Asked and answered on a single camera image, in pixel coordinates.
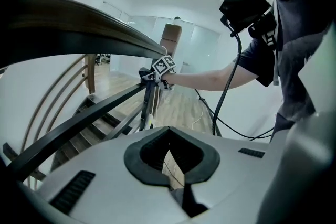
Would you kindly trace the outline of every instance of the black cable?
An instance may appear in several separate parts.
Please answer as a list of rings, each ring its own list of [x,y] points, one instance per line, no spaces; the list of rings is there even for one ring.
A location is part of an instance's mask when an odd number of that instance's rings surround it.
[[[229,28],[229,30],[231,31],[231,33],[233,34],[234,31],[233,29],[230,27],[230,25],[226,22],[224,24],[227,28]],[[213,135],[216,135],[216,121],[218,119],[218,114],[219,114],[219,111],[220,111],[220,108],[222,107],[222,104],[223,104],[223,101],[225,99],[225,96],[226,96],[226,93],[230,87],[230,84],[231,84],[231,81],[232,81],[232,78],[236,72],[236,69],[237,69],[237,66],[238,66],[238,63],[239,63],[239,59],[240,59],[240,54],[241,54],[241,41],[240,41],[240,37],[238,34],[235,34],[235,38],[237,39],[237,42],[238,42],[238,52],[237,52],[237,58],[236,58],[236,61],[235,61],[235,65],[233,66],[233,69],[232,69],[232,72],[226,82],[226,85],[225,85],[225,88],[224,88],[224,91],[222,93],[222,96],[220,97],[219,101],[218,101],[218,104],[217,104],[217,107],[216,107],[216,110],[215,110],[215,113],[214,113],[214,118],[212,120],[212,134]]]
[[[198,94],[198,96],[199,96],[199,99],[205,104],[205,106],[209,109],[209,111],[210,111],[212,114],[214,114],[214,112],[212,111],[212,109],[208,106],[208,104],[207,104],[207,103],[204,101],[204,99],[201,97],[199,91],[197,91],[196,89],[194,89],[194,90],[197,92],[197,94]],[[239,135],[241,135],[241,136],[243,136],[243,137],[245,137],[245,138],[250,138],[250,139],[263,139],[263,138],[270,137],[270,136],[272,136],[272,135],[268,135],[268,136],[265,136],[265,137],[261,137],[261,136],[263,136],[264,134],[269,133],[270,131],[272,131],[272,130],[274,129],[274,127],[273,127],[273,128],[271,128],[271,129],[269,129],[268,131],[266,131],[265,133],[262,133],[262,134],[259,135],[259,136],[252,137],[252,136],[243,135],[243,134],[237,132],[235,129],[233,129],[232,127],[230,127],[229,125],[227,125],[227,124],[226,124],[224,121],[222,121],[220,118],[218,118],[218,120],[219,120],[220,122],[222,122],[222,123],[223,123],[226,127],[228,127],[230,130],[234,131],[236,134],[239,134]]]
[[[173,175],[173,173],[169,170],[167,163],[166,163],[165,161],[163,161],[163,163],[166,165],[166,167],[167,167],[169,173],[172,175],[172,177],[174,177],[174,179],[175,179],[175,180],[176,180],[182,187],[184,187],[184,185],[182,185],[181,182],[178,181],[177,178]]]

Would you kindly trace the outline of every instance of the shirt sleeve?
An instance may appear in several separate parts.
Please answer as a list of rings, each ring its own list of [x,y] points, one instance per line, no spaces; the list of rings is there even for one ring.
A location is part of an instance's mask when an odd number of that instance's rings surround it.
[[[253,39],[250,46],[244,50],[239,59],[239,65],[259,76],[259,81],[265,87],[273,81],[275,56],[268,45],[259,39]]]

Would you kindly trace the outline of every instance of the ar tag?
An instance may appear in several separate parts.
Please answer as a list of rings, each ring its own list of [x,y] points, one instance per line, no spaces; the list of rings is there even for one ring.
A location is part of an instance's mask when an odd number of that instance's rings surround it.
[[[170,55],[163,56],[157,60],[152,67],[161,76],[165,74],[168,70],[173,69],[176,66]]]

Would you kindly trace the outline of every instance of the wooden post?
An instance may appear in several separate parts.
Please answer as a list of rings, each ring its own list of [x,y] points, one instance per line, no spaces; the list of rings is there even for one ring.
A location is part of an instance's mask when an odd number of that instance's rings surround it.
[[[94,75],[95,75],[95,60],[97,54],[88,54],[85,57],[85,64],[88,65],[88,68],[85,70],[85,75],[88,79],[85,81],[85,86],[89,89],[89,93],[92,94],[96,92],[96,87],[94,84]]]

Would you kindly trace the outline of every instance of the black vent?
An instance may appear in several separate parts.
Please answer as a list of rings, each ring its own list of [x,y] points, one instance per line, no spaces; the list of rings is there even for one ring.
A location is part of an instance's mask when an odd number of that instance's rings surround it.
[[[241,148],[238,152],[244,153],[246,155],[250,155],[253,157],[257,157],[257,158],[262,158],[265,154],[265,152],[262,151],[255,151],[255,150],[251,150],[249,148]]]
[[[51,205],[64,214],[69,214],[80,196],[87,189],[95,174],[80,171],[51,201]]]

